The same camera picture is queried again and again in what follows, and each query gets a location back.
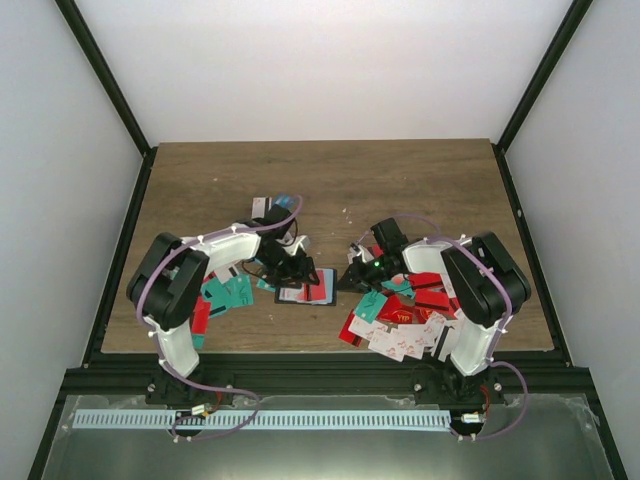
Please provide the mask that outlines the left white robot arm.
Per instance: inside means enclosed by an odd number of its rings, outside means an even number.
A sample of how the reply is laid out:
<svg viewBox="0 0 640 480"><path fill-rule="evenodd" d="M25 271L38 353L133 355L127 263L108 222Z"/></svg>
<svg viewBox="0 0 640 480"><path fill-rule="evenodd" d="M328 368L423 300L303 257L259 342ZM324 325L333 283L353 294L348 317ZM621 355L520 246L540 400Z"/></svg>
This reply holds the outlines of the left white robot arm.
<svg viewBox="0 0 640 480"><path fill-rule="evenodd" d="M297 226L302 198L290 210L275 204L262 217L235 222L222 230L195 237L159 234L133 274L126 296L137 320L154 341L159 365L172 375L170 393L181 403L196 402L204 392L203 377L194 372L199 356L191 339L190 317L201 285L210 273L256 260L259 276L273 287L317 285L309 239L286 234Z"/></svg>

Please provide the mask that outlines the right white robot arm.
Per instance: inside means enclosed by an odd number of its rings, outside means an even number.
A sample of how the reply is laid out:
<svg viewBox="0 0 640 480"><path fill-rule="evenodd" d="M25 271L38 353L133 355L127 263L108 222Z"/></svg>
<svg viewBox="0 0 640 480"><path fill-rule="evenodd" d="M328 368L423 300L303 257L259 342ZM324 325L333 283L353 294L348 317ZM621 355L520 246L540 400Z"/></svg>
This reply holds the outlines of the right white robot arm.
<svg viewBox="0 0 640 480"><path fill-rule="evenodd" d="M411 241L393 217L370 231L378 252L352 244L337 289L369 293L396 284L414 295L415 307L459 321L452 350L444 354L456 370L445 376L444 389L451 400L468 402L479 392L477 375L494 362L506 326L531 297L526 276L492 232Z"/></svg>

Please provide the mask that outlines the black leather card holder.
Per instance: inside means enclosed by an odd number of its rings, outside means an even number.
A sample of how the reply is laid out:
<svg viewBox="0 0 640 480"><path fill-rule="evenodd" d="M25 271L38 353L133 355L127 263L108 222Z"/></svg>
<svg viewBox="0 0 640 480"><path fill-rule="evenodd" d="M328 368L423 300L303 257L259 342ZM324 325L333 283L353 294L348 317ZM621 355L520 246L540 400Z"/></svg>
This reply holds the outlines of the black leather card holder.
<svg viewBox="0 0 640 480"><path fill-rule="evenodd" d="M274 295L277 304L297 304L332 306L336 304L335 269L320 268L316 270L318 285L303 284L299 288L278 288Z"/></svg>

